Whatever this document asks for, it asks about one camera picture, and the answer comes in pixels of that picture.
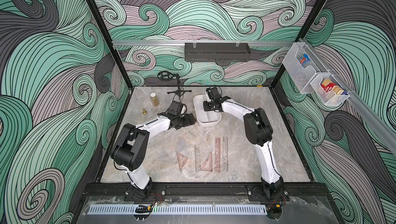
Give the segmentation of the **white plastic storage box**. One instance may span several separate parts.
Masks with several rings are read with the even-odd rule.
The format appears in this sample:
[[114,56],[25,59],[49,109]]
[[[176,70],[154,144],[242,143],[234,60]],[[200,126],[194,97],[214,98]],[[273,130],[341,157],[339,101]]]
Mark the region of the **white plastic storage box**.
[[205,111],[204,101],[208,101],[207,94],[197,95],[193,98],[198,125],[204,128],[218,125],[221,121],[221,114],[212,110]]

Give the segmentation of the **clear semicircle protractor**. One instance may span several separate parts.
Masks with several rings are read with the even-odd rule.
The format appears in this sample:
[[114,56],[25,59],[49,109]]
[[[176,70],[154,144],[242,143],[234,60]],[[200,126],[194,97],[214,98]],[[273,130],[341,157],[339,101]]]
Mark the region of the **clear semicircle protractor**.
[[177,139],[177,143],[175,145],[175,151],[181,152],[185,149],[185,147],[186,147],[186,140],[183,137],[179,136]]

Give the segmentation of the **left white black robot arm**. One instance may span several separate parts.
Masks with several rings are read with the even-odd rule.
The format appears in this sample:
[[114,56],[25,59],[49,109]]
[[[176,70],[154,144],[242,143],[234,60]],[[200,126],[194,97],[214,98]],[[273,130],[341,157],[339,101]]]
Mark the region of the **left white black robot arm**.
[[126,170],[132,186],[146,190],[151,179],[144,169],[143,161],[149,139],[171,128],[178,130],[195,123],[193,114],[173,116],[166,113],[159,113],[154,120],[136,126],[128,123],[122,127],[110,157]]

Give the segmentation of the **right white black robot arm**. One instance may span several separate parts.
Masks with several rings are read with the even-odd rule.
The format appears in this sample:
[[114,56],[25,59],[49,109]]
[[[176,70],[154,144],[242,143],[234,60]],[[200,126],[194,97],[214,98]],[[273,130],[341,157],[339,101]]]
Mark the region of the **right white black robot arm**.
[[283,177],[277,170],[272,149],[273,129],[262,108],[249,108],[230,98],[204,101],[205,111],[219,111],[233,115],[244,123],[245,136],[254,146],[261,167],[261,180],[269,195],[280,192],[284,187]]

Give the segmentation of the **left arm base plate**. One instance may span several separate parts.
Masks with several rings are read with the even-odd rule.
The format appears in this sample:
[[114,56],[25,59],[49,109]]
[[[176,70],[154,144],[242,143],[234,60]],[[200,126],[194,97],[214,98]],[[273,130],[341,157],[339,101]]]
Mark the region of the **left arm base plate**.
[[162,202],[165,194],[166,186],[164,184],[152,183],[143,190],[131,185],[125,192],[124,199],[133,202]]

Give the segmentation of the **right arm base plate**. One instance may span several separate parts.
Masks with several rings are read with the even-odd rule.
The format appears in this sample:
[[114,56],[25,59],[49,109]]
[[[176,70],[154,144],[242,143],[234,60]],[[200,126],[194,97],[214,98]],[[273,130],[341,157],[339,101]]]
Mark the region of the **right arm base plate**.
[[290,201],[290,198],[287,194],[285,194],[284,189],[275,193],[271,193],[268,189],[265,189],[262,184],[248,184],[246,186],[246,190],[250,201],[266,203],[272,203],[273,201],[276,203]]

